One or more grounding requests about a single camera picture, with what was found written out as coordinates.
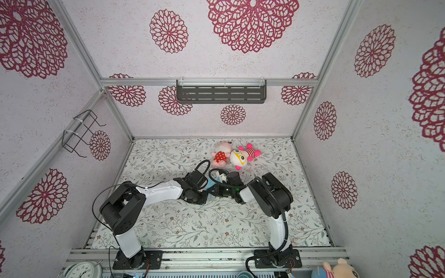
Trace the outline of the light blue paper sheet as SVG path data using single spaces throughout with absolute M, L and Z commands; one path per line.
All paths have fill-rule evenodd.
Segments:
M 208 182 L 206 184 L 205 187 L 205 191 L 208 194 L 211 194 L 213 196 L 218 196 L 219 195 L 219 180 L 217 179 L 216 181 L 208 178 Z

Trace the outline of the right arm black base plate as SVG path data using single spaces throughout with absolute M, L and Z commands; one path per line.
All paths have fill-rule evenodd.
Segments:
M 256 258 L 254 260 L 255 268 L 268 269 L 268 268 L 301 268 L 302 261 L 300 254 L 297 250 L 285 251 L 273 256 L 267 256 L 262 258 Z

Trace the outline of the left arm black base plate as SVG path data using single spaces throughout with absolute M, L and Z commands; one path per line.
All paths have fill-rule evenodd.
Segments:
M 113 270 L 146 270 L 160 269 L 163 251 L 140 250 L 135 256 L 127 258 L 122 251 L 118 251 L 112 266 Z

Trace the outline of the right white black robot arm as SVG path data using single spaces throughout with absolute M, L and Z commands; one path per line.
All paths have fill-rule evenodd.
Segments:
M 293 203 L 291 192 L 272 173 L 244 184 L 237 171 L 223 169 L 209 171 L 211 187 L 206 190 L 215 197 L 232 198 L 238 204 L 245 205 L 255 201 L 269 218 L 271 252 L 283 252 L 290 246 L 288 211 Z

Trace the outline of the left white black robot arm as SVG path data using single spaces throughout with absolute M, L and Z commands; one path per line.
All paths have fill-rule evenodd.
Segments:
M 174 178 L 155 185 L 142 186 L 130 181 L 119 185 L 100 206 L 100 214 L 110 226 L 119 244 L 120 253 L 127 259 L 140 259 L 144 255 L 134 230 L 143 208 L 177 199 L 203 205 L 207 201 L 207 192 L 204 190 L 207 183 L 205 175 L 194 170 L 183 178 Z

